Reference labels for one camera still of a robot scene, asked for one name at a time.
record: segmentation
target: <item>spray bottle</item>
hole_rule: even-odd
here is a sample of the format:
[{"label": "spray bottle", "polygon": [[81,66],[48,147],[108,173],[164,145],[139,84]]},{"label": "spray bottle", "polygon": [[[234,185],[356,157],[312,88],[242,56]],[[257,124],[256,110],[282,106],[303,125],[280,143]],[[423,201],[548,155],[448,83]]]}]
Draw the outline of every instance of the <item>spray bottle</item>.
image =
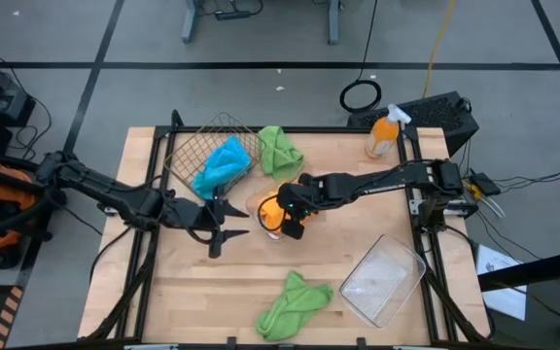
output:
[{"label": "spray bottle", "polygon": [[388,116],[373,125],[368,136],[365,149],[370,158],[384,156],[397,142],[399,136],[399,123],[402,126],[411,122],[412,118],[394,104],[388,105]]}]

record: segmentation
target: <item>wooden tabletop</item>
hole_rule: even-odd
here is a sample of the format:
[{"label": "wooden tabletop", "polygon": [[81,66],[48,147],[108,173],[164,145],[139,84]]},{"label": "wooden tabletop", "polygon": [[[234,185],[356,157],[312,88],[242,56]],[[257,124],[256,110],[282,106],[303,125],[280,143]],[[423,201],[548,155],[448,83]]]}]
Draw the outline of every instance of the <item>wooden tabletop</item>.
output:
[{"label": "wooden tabletop", "polygon": [[[128,131],[118,180],[136,185],[144,181],[154,129],[133,127]],[[177,135],[177,147],[190,137]],[[419,129],[423,158],[447,158],[441,129]],[[364,134],[289,134],[314,175],[329,172],[362,174],[399,164],[393,148],[384,159],[369,159]],[[163,156],[165,145],[160,155]],[[407,153],[411,149],[406,145]],[[160,173],[162,162],[157,166]],[[257,166],[227,195],[230,203],[246,211],[251,195],[272,188],[273,181]],[[177,196],[194,195],[177,179],[168,188]],[[466,231],[464,221],[447,223]],[[207,247],[183,230],[163,228],[159,234],[153,287],[148,305],[144,341],[172,343],[225,343],[236,336],[239,343],[263,343],[256,333],[258,317],[281,294],[290,270],[301,273],[311,285],[330,284],[336,291],[332,303],[288,341],[295,344],[429,344],[421,290],[416,288],[407,303],[383,329],[360,319],[337,294],[342,281],[381,234],[392,235],[413,247],[404,191],[361,197],[342,208],[325,212],[307,224],[301,240],[273,241],[252,218],[228,218],[223,228],[244,228],[250,233],[232,238],[222,256],[207,257]],[[124,229],[118,218],[109,218],[101,247]],[[94,272],[79,336],[91,333],[109,313],[123,291],[133,234],[108,250]],[[439,235],[449,293],[480,333],[489,326],[468,243],[452,232]],[[446,339],[441,307],[434,297],[439,336]],[[129,311],[127,334],[132,334],[137,299]]]}]

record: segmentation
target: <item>spray nozzle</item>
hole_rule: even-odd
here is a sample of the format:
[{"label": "spray nozzle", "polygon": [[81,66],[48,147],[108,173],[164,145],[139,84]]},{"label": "spray nozzle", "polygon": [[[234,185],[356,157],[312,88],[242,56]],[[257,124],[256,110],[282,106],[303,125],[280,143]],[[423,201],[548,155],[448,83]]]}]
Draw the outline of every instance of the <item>spray nozzle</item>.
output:
[{"label": "spray nozzle", "polygon": [[412,118],[406,112],[394,104],[388,105],[387,118],[388,122],[401,122],[403,124],[407,124],[412,121]]}]

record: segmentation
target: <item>green towel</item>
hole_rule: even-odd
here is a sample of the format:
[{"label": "green towel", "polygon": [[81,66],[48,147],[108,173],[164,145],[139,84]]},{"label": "green towel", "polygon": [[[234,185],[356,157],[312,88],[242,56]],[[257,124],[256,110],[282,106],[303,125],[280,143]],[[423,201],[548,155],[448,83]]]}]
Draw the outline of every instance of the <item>green towel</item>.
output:
[{"label": "green towel", "polygon": [[329,285],[308,287],[300,274],[289,272],[282,296],[257,321],[257,333],[267,341],[297,334],[316,311],[330,304],[332,295]]},{"label": "green towel", "polygon": [[303,168],[303,154],[287,139],[282,127],[266,126],[259,131],[265,143],[261,166],[276,181],[291,181]]}]

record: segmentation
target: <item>clear plastic container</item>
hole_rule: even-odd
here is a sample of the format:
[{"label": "clear plastic container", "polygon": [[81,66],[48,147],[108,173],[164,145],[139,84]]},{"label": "clear plastic container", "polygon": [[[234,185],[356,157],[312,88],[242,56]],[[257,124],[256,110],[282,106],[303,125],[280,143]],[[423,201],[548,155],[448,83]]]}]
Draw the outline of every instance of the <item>clear plastic container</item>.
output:
[{"label": "clear plastic container", "polygon": [[390,235],[382,235],[340,286],[339,293],[363,319],[384,328],[425,274],[425,263]]}]

